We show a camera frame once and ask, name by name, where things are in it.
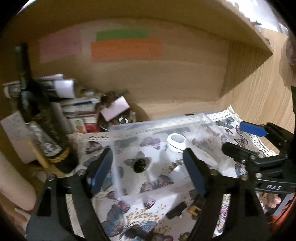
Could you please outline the dark cylindrical tube gold caps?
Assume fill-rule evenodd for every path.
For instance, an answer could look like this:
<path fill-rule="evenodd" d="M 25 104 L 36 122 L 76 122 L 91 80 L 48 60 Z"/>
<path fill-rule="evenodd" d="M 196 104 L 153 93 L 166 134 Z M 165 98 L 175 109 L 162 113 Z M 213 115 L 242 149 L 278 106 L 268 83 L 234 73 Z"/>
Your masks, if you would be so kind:
<path fill-rule="evenodd" d="M 187 209 L 187 212 L 190 214 L 193 220 L 198 220 L 202 209 L 205 205 L 206 199 L 198 194 L 195 198 L 191 206 Z"/>

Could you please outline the white tape roll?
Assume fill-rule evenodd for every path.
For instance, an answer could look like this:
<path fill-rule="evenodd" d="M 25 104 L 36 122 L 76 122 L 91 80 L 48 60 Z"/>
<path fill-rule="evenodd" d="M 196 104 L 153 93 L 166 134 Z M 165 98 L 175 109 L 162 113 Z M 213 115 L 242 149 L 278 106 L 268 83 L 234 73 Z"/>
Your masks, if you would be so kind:
<path fill-rule="evenodd" d="M 169 174 L 170 179 L 174 183 L 179 183 L 187 178 L 189 178 L 189 173 L 184 164 L 178 165 L 175 167 Z"/>

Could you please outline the white handheld massager device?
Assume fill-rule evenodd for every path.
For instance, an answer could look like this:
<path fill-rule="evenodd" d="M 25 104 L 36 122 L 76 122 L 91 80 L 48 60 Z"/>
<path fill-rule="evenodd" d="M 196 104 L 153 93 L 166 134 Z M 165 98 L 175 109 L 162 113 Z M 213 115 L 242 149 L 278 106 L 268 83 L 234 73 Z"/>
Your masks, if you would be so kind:
<path fill-rule="evenodd" d="M 182 153 L 185 149 L 190 148 L 195 156 L 204 161 L 208 166 L 213 167 L 218 165 L 213 157 L 207 154 L 205 151 L 193 145 L 189 140 L 186 139 L 185 136 L 179 133 L 172 133 L 166 139 L 168 146 L 172 151 Z"/>

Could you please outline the black usb dongle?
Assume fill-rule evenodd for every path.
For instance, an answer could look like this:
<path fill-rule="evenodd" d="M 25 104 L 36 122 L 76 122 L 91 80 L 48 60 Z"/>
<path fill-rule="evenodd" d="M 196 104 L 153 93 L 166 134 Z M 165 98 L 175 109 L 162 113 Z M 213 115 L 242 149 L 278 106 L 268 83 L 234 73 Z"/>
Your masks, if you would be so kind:
<path fill-rule="evenodd" d="M 171 209 L 169 212 L 166 213 L 166 217 L 168 219 L 173 219 L 176 216 L 181 216 L 182 212 L 187 208 L 187 204 L 185 202 L 179 203 L 176 207 Z"/>

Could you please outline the black round knob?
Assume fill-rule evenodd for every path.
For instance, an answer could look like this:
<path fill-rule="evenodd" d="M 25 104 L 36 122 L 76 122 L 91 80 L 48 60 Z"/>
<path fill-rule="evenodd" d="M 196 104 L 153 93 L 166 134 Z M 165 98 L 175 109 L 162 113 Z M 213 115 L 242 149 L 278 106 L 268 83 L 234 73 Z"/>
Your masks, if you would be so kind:
<path fill-rule="evenodd" d="M 147 159 L 137 159 L 133 165 L 135 173 L 142 173 L 148 166 L 149 161 Z"/>

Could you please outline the cream pillar mug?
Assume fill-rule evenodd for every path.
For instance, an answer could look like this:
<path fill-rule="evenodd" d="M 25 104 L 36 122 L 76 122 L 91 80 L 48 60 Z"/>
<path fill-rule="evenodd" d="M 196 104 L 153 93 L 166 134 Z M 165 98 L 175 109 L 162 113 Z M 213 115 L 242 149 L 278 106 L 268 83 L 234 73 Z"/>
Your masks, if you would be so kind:
<path fill-rule="evenodd" d="M 34 187 L 1 153 L 1 194 L 23 210 L 34 208 L 37 196 Z"/>

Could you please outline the pink tied curtain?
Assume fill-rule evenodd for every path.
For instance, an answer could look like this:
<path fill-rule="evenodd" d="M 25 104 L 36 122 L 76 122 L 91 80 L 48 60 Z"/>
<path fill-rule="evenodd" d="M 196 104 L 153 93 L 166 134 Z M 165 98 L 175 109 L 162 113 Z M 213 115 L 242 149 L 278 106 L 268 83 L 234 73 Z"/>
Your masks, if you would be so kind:
<path fill-rule="evenodd" d="M 281 49 L 279 71 L 288 89 L 295 86 L 295 36 L 292 34 L 287 36 Z"/>

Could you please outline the dark wine bottle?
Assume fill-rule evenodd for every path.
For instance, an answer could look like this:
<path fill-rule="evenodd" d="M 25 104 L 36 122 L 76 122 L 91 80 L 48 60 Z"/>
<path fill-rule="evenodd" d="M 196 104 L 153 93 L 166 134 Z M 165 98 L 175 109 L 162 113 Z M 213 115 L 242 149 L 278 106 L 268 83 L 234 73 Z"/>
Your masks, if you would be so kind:
<path fill-rule="evenodd" d="M 50 97 L 46 96 L 43 86 L 32 78 L 28 45 L 22 43 L 16 46 L 15 52 L 21 84 L 18 109 L 37 149 L 47 161 L 68 174 L 78 165 L 77 154 L 52 111 Z"/>

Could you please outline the white note paper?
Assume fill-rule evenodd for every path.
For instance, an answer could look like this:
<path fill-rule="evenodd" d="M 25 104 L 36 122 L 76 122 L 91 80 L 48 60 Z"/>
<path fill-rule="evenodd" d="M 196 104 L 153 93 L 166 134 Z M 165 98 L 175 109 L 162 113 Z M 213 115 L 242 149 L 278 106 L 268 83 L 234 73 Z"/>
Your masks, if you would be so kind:
<path fill-rule="evenodd" d="M 36 160 L 36 156 L 29 144 L 30 135 L 28 129 L 19 111 L 2 119 L 1 126 L 24 164 Z"/>

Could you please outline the stack of books and papers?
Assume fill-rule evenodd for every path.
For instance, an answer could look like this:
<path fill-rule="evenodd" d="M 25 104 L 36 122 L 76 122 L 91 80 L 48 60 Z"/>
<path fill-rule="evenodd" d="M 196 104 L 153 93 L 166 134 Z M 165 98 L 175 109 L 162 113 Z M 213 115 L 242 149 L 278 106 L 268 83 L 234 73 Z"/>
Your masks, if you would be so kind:
<path fill-rule="evenodd" d="M 77 80 L 55 74 L 33 78 L 50 97 L 52 111 L 65 134 L 98 132 L 101 94 L 82 87 Z M 4 95 L 16 101 L 21 91 L 20 80 L 3 85 Z"/>

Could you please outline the small white box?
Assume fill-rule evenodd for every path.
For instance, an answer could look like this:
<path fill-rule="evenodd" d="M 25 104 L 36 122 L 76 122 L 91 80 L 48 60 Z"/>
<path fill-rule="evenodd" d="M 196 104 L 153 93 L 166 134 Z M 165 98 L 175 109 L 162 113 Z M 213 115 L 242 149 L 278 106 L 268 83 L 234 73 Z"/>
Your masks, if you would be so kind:
<path fill-rule="evenodd" d="M 108 108 L 103 108 L 100 113 L 104 117 L 106 121 L 110 121 L 114 119 L 119 114 L 130 108 L 128 102 L 125 100 L 123 96 L 117 98 L 115 101 L 111 103 Z"/>

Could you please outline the wooden shelf board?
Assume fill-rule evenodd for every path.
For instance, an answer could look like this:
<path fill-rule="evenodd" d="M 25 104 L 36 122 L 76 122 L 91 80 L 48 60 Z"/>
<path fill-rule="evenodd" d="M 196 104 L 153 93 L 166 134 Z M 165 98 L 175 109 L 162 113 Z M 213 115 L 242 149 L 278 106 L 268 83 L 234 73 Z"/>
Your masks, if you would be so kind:
<path fill-rule="evenodd" d="M 75 24 L 111 18 L 170 21 L 273 51 L 259 30 L 227 1 L 34 1 L 13 18 L 3 38 L 28 41 Z"/>

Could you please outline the orange sticky note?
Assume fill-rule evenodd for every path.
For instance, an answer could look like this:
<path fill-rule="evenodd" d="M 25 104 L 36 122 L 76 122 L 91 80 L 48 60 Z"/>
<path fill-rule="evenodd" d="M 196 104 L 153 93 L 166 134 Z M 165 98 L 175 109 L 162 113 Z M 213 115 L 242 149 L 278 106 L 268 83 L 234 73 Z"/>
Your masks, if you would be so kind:
<path fill-rule="evenodd" d="M 163 55 L 163 45 L 158 38 L 103 40 L 92 42 L 90 47 L 94 62 L 156 60 Z"/>

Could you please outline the green sticky note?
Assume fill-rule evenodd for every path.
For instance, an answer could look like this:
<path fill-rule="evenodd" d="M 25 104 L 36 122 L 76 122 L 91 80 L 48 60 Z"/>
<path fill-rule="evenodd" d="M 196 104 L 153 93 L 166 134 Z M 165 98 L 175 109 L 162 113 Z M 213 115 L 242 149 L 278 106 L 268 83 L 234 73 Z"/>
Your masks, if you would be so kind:
<path fill-rule="evenodd" d="M 96 33 L 96 41 L 130 38 L 145 39 L 148 37 L 148 31 L 143 29 L 113 29 L 100 31 Z"/>

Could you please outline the pink sticky note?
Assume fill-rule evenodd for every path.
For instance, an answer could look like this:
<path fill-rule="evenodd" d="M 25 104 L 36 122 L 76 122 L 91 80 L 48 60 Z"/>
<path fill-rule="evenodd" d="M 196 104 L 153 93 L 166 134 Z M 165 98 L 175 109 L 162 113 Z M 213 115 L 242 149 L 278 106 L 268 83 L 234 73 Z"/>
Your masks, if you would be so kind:
<path fill-rule="evenodd" d="M 82 50 L 79 27 L 69 27 L 39 40 L 39 60 L 46 63 L 72 55 Z"/>

